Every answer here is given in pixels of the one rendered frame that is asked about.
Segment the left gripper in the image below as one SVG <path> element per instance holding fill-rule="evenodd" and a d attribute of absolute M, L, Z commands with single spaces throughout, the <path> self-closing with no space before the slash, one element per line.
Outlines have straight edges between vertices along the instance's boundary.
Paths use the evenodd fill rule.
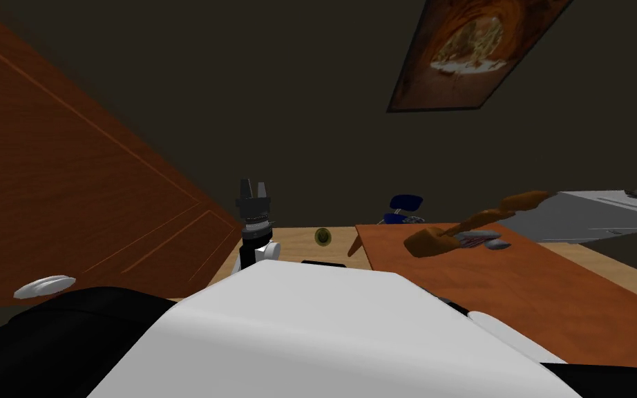
<path fill-rule="evenodd" d="M 256 197 L 253 198 L 251 180 L 240 179 L 239 198 L 236 199 L 236 206 L 239 217 L 244 222 L 263 222 L 268 219 L 271 198 L 267 196 L 264 182 L 257 183 Z"/>

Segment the blue chair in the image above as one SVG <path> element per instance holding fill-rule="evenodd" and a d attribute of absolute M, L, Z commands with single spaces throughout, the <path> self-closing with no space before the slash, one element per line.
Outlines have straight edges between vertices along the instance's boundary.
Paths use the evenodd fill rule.
<path fill-rule="evenodd" d="M 391 199 L 389 206 L 391 213 L 384 213 L 383 218 L 378 224 L 421 224 L 425 223 L 423 218 L 412 214 L 406 215 L 406 212 L 413 213 L 422 205 L 424 199 L 420 196 L 411 194 L 400 194 Z"/>

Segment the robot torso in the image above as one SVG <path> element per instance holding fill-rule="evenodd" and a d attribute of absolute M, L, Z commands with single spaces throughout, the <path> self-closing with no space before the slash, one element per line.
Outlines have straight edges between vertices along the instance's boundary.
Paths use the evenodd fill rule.
<path fill-rule="evenodd" d="M 264 260 L 176 303 L 88 398 L 580 398 L 389 272 Z"/>

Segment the brown wooden door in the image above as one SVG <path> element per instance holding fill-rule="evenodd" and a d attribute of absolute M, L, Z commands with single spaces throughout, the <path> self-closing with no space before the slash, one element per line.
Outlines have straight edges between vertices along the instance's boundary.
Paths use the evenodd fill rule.
<path fill-rule="evenodd" d="M 189 296 L 239 238 L 228 212 L 0 23 L 0 306 L 54 275 Z"/>

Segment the brown wooden table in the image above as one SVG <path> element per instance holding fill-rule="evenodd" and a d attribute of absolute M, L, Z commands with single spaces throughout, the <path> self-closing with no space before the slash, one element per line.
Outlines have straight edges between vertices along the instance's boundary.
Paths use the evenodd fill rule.
<path fill-rule="evenodd" d="M 500 225 L 548 197 L 531 191 L 458 225 L 357 225 L 350 248 L 568 363 L 637 367 L 637 294 Z"/>

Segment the orange framed wall picture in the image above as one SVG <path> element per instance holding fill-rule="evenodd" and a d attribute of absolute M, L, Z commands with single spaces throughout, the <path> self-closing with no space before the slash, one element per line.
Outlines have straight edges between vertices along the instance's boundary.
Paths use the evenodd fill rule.
<path fill-rule="evenodd" d="M 425 0 L 387 111 L 483 107 L 573 0 Z"/>

